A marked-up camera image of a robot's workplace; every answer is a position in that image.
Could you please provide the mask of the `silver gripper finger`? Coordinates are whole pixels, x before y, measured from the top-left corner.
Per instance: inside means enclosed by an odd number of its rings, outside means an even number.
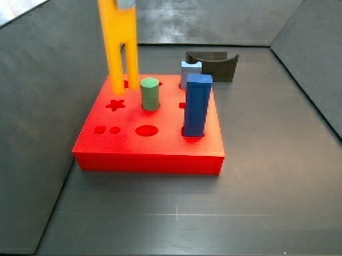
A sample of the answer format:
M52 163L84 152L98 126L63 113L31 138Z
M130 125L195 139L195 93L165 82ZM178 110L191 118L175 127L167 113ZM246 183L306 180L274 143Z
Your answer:
M122 10L131 9L137 6L135 0L117 0L118 8Z

